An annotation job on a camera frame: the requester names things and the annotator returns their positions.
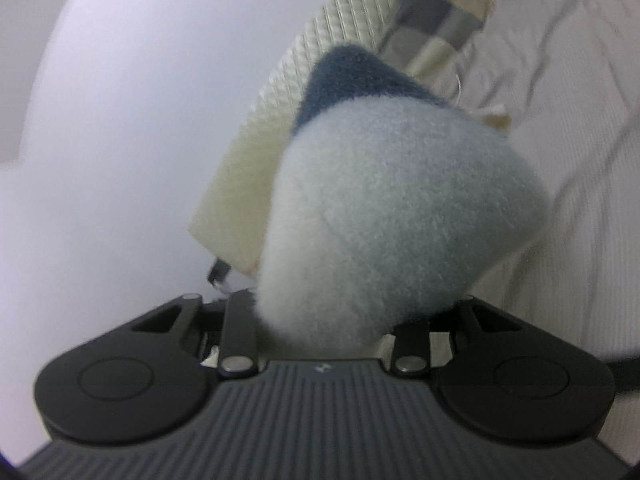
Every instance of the plush fabric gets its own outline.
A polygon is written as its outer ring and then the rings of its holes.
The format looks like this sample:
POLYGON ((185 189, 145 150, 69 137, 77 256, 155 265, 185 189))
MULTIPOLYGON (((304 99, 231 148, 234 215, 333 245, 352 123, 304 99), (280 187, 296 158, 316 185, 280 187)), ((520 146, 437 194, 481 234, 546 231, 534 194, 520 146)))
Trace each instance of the plush fabric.
POLYGON ((542 186, 501 137, 362 49, 321 61, 300 111, 257 285, 290 345, 354 351, 446 309, 545 222, 542 186))
MULTIPOLYGON (((473 7, 488 8, 491 0, 471 1, 473 7)), ((257 271, 273 179, 313 65, 336 44, 375 51, 394 2, 327 0, 260 90, 190 225, 199 243, 236 270, 252 276, 257 271)), ((437 46, 435 38, 430 43, 437 46)))

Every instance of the white bedsheet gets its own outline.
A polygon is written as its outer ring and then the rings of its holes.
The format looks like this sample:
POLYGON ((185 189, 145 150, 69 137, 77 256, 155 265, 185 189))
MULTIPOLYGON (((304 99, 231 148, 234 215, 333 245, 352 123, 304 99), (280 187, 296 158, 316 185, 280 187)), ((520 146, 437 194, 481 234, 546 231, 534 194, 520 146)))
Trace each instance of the white bedsheet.
MULTIPOLYGON (((510 141, 553 199, 539 241, 473 293, 610 358, 640 353, 640 0, 497 0, 438 90, 504 104, 510 141)), ((601 439, 640 459, 640 396, 601 439)))

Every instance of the black strap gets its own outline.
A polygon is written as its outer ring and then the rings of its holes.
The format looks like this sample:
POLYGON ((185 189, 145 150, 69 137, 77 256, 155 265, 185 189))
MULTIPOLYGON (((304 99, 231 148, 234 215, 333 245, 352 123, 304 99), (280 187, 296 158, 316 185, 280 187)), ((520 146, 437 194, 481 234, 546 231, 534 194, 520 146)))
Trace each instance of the black strap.
POLYGON ((207 276, 207 281, 213 285, 217 286, 219 283, 223 283, 225 281, 226 276, 231 271, 231 266, 218 258, 216 263, 211 267, 209 271, 209 275, 207 276))
POLYGON ((620 480, 640 480, 640 462, 627 471, 620 480))
POLYGON ((613 372, 617 394, 640 392, 640 356, 608 361, 613 372))

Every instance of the cream fabric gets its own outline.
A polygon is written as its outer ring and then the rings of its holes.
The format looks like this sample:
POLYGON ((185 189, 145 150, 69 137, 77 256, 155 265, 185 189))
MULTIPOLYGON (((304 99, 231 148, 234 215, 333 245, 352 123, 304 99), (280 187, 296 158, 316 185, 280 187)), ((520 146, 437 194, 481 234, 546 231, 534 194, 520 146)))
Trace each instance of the cream fabric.
POLYGON ((254 275, 271 184, 309 71, 332 45, 374 48, 394 0, 328 0, 294 40, 252 105, 190 225, 203 246, 254 275))

